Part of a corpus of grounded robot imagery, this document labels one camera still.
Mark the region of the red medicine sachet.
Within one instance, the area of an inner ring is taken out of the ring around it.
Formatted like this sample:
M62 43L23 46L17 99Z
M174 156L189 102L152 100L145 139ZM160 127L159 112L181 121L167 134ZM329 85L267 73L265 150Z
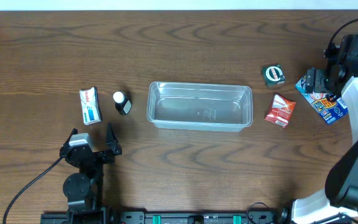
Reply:
M286 128L289 124L296 102L275 94L264 120Z

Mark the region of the green square ointment box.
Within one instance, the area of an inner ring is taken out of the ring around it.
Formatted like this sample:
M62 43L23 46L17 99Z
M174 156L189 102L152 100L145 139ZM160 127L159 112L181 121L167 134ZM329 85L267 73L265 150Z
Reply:
M262 67L261 75L266 86L274 86L285 82L285 75L280 64Z

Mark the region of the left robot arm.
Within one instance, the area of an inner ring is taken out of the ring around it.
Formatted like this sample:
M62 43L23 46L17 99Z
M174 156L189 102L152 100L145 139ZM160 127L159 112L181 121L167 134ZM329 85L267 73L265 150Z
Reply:
M73 129L60 149L60 157L79 169L63 183L68 223L114 223L116 219L113 211L102 205L103 167L122 154L111 123L107 127L106 145L106 150L94 152L90 135Z

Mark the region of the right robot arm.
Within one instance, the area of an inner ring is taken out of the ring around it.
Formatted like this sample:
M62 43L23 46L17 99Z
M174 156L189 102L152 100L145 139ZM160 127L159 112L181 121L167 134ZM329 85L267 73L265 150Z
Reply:
M358 34L345 35L340 46L330 44L324 55L326 69L309 69L304 88L344 101L353 145L329 171L323 190L292 201L282 213L286 223L350 223L358 217Z

